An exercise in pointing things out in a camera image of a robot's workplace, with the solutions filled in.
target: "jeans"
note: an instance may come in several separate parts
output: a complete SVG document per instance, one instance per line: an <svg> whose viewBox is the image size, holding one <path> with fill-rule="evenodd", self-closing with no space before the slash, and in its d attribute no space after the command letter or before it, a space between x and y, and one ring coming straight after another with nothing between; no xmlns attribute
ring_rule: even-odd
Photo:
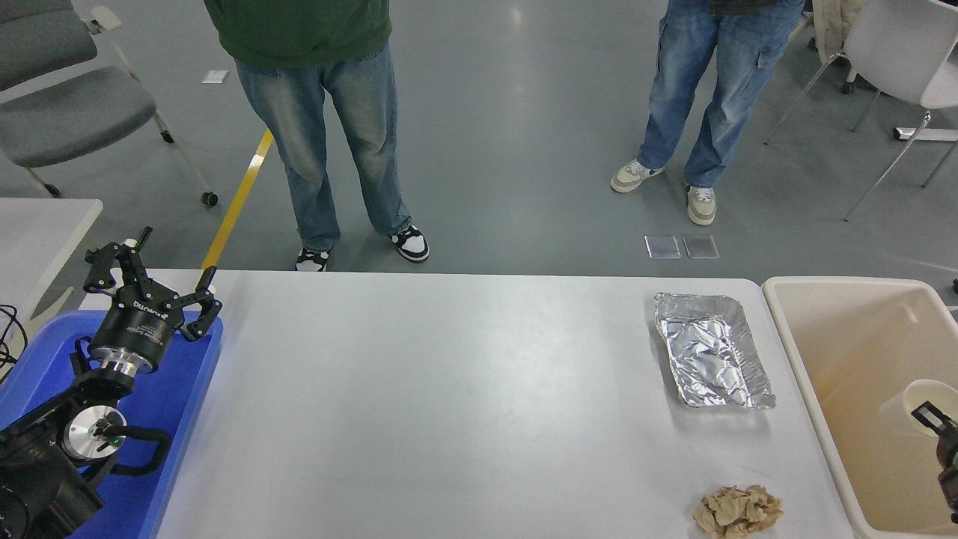
<svg viewBox="0 0 958 539"><path fill-rule="evenodd" d="M722 16L709 14L709 0L670 0L659 23L658 63L639 163L655 170L672 158L698 81L715 52L718 81L685 165L686 184L714 187L804 4L782 0L757 13Z"/></svg>
<svg viewBox="0 0 958 539"><path fill-rule="evenodd" d="M409 226L396 166L396 85L388 43L359 59L304 68L264 68L237 60L246 98L276 138L303 247L329 250L339 224L326 171L326 92L346 133L373 228Z"/></svg>

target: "paper cup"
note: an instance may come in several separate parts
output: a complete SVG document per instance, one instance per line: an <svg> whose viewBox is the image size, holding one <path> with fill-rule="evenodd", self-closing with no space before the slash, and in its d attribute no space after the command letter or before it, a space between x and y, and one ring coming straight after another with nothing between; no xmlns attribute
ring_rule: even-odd
<svg viewBox="0 0 958 539"><path fill-rule="evenodd" d="M911 411L924 401L938 407L945 415L958 420L958 391L936 380L916 380L878 407L878 421L888 432L905 436L937 436L919 423Z"/></svg>

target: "blue tray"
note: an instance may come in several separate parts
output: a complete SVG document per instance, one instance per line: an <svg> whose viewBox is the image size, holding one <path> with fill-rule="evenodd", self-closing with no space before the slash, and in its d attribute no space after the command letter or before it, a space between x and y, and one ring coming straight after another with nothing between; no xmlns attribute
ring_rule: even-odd
<svg viewBox="0 0 958 539"><path fill-rule="evenodd" d="M70 353L74 341L93 337L105 311L73 311L47 322L20 356L7 381L0 386L0 426L7 427L24 413L70 386L74 379ZM187 321L196 312L185 314ZM126 422L137 427L163 429L173 436L163 466L146 476L111 475L97 492L106 506L83 524L72 538L152 539L170 499L176 472L190 440L196 415L206 395L219 358L223 324L217 318L203 339L186 342L177 333L154 373L136 377L133 393L120 401ZM152 457L155 444L128 439L120 449L120 463L139 466Z"/></svg>

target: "aluminum foil tray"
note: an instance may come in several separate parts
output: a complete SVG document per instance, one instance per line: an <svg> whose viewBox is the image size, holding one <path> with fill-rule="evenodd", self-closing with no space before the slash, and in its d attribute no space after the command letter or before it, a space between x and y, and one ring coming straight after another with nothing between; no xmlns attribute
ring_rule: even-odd
<svg viewBox="0 0 958 539"><path fill-rule="evenodd" d="M655 326L678 394L693 408L775 407L741 304L724 295L655 295Z"/></svg>

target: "caster wheel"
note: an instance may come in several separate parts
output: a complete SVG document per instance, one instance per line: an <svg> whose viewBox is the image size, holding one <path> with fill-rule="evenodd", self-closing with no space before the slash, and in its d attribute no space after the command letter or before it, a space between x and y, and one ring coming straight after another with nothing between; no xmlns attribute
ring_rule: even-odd
<svg viewBox="0 0 958 539"><path fill-rule="evenodd" d="M211 191L209 193L203 193L202 195L200 195L199 201L203 202L203 204L205 204L206 207L212 208L213 206L217 205L217 202L219 202L219 197L217 197L216 193Z"/></svg>

